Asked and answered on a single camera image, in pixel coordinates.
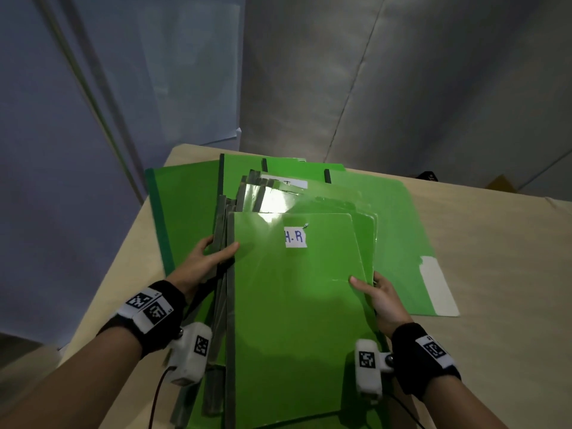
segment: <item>wire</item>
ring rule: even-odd
[[[399,400],[398,398],[396,398],[396,397],[395,397],[394,395],[392,395],[391,393],[386,393],[386,394],[387,394],[389,397],[391,397],[394,401],[396,401],[397,403],[399,403],[399,404],[402,406],[402,408],[403,408],[405,411],[407,411],[407,413],[409,414],[409,417],[411,417],[411,418],[414,420],[414,422],[417,423],[417,425],[418,425],[421,429],[425,429],[425,426],[422,425],[421,422],[420,422],[417,418],[415,418],[415,415],[413,415],[413,413],[409,410],[409,408],[407,408],[407,407],[405,406],[405,404],[404,404],[401,400]]]
[[[161,389],[161,384],[163,383],[165,376],[171,370],[175,370],[175,369],[176,369],[175,366],[169,366],[168,368],[166,368],[165,371],[163,372],[163,374],[161,375],[161,379],[159,380],[159,383],[157,384],[157,390],[155,391],[155,397],[153,398],[153,406],[151,406],[151,417],[149,418],[149,429],[153,429],[153,417],[155,416],[155,406],[157,406],[157,398],[159,397],[159,390]]]

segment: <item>wrist strap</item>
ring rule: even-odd
[[[111,327],[128,329],[139,340],[143,358],[178,336],[185,305],[180,290],[166,280],[157,281],[128,299],[97,334]]]
[[[397,327],[391,343],[395,375],[405,394],[422,401],[433,378],[453,375],[461,379],[453,358],[421,325],[410,323]]]

